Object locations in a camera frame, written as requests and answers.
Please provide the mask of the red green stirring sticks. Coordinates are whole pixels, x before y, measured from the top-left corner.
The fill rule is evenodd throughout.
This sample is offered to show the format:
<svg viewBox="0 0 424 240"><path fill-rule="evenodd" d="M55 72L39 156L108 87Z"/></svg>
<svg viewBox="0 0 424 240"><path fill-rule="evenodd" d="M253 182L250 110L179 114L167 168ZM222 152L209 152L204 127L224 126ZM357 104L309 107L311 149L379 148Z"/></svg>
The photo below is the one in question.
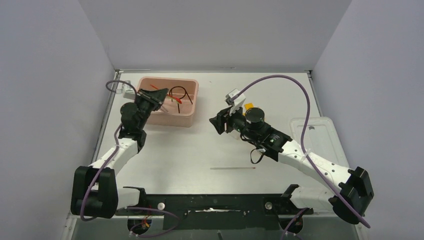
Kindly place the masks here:
<svg viewBox="0 0 424 240"><path fill-rule="evenodd" d="M152 88L154 88L155 90L159 90L159 88L158 87L156 87L156 86L154 86L154 85L152 85L152 84L150 84L150 86L152 87ZM168 93L167 94L167 96L172 100L172 101L176 101L178 104L182 104L182 100L180 99L180 98L178 98L178 97L174 97L172 94L170 94L170 93Z"/></svg>

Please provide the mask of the black wire ring stand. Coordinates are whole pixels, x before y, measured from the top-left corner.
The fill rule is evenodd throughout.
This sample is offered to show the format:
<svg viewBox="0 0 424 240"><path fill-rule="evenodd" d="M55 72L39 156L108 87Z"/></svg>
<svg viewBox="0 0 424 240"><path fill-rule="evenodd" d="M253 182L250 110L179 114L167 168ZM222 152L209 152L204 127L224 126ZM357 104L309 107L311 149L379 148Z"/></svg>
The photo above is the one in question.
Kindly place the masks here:
<svg viewBox="0 0 424 240"><path fill-rule="evenodd" d="M185 87L183 87L183 86L180 86L180 85L178 85L178 86L174 86L174 87L172 87L170 90L169 90L169 92L168 93L170 93L170 94L172 94L174 97L176 97L176 98L179 98L179 99L181 99L181 101L182 101L182 104L183 104L183 100L184 99L188 99L188 101L190 102L190 104L194 104L194 102L193 102L193 100L192 100L192 98L191 98L191 96L189 95L189 93L188 93L188 91L187 91L187 89L185 88ZM181 110L182 110L182 107L181 107L181 105L182 104L179 104L179 103L177 103L177 112L180 114L181 113Z"/></svg>

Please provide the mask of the clear glass stirring rod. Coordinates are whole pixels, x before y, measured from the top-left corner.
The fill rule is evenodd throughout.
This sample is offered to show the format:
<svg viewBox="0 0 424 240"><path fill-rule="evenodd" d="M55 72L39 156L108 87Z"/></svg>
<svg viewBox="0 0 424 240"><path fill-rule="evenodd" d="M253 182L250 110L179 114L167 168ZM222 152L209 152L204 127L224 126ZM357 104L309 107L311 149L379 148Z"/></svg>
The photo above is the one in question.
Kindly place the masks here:
<svg viewBox="0 0 424 240"><path fill-rule="evenodd" d="M211 167L210 170L254 170L256 167Z"/></svg>

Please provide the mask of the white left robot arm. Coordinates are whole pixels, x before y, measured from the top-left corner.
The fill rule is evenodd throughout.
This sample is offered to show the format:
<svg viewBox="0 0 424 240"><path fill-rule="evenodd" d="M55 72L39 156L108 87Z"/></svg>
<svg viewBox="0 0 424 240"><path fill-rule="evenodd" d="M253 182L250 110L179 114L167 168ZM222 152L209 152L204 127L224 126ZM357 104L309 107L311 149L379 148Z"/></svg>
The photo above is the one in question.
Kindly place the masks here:
<svg viewBox="0 0 424 240"><path fill-rule="evenodd" d="M146 194L143 188L118 187L117 175L145 145L144 127L152 112L161 108L168 89L139 89L134 101L120 108L121 123L113 135L114 146L101 158L74 172L70 211L83 221L112 218L116 211L133 207Z"/></svg>

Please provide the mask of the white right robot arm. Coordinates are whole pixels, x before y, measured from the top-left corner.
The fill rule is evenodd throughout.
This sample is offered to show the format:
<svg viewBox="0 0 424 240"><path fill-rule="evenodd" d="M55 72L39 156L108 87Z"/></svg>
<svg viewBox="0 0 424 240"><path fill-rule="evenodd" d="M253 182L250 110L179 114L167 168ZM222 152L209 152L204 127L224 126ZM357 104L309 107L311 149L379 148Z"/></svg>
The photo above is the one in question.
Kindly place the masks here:
<svg viewBox="0 0 424 240"><path fill-rule="evenodd" d="M298 209L332 210L347 223L370 225L365 212L375 194L369 173L361 168L338 165L306 150L289 135L265 122L265 113L257 107L246 113L242 109L222 109L209 119L219 135L232 132L254 146L261 156L291 166L324 185L326 190L308 190L295 183L281 199L282 209L289 214Z"/></svg>

